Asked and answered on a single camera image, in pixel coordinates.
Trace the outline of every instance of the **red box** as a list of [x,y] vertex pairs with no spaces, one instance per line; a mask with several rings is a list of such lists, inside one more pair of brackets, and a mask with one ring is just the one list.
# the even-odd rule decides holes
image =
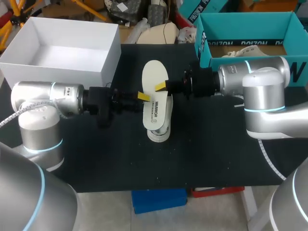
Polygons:
[[193,197],[199,198],[199,197],[205,197],[205,196],[216,196],[216,195],[223,195],[223,194],[229,194],[229,193],[237,193],[240,191],[244,191],[245,187],[228,187],[223,188],[219,190],[209,190],[209,191],[194,191],[191,189],[191,193]]

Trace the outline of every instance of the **black cable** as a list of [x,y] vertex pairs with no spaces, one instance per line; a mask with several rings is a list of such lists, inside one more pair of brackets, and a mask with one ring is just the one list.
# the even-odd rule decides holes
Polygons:
[[164,38],[165,38],[165,43],[167,44],[167,41],[166,41],[166,36],[165,36],[165,27],[167,26],[167,23],[165,24],[164,26]]

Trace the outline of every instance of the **blue box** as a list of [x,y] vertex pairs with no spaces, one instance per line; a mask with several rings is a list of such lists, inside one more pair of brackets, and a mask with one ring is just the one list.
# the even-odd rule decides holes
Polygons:
[[185,189],[139,190],[131,192],[135,214],[173,208],[185,205],[187,193]]
[[289,63],[289,86],[308,81],[308,33],[295,13],[202,13],[197,20],[195,50],[201,67],[217,71],[221,64],[263,57],[213,58],[211,46],[283,45]]
[[179,13],[192,24],[197,24],[200,13],[218,13],[228,0],[185,0]]

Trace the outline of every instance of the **white plastic bag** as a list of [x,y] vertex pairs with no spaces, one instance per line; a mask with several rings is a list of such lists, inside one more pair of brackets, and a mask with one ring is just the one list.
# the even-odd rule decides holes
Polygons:
[[140,34],[149,28],[150,28],[150,24],[148,24],[148,19],[143,18],[140,22],[137,23],[137,25],[134,27],[131,34],[129,35],[129,37],[126,39],[124,43],[125,44],[136,43],[140,37]]
[[196,40],[197,28],[184,27],[180,30],[178,41],[179,43],[194,43]]

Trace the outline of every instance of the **gray floor tile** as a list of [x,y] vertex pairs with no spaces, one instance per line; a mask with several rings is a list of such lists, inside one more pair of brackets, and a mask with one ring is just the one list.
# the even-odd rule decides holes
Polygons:
[[189,198],[187,205],[150,213],[131,213],[131,231],[247,231],[238,193]]
[[277,188],[278,188],[278,185],[252,187],[252,191],[254,193],[257,207],[260,207],[262,203],[265,201],[265,199],[270,194],[273,194]]
[[79,231],[130,231],[130,192],[78,194],[83,218]]

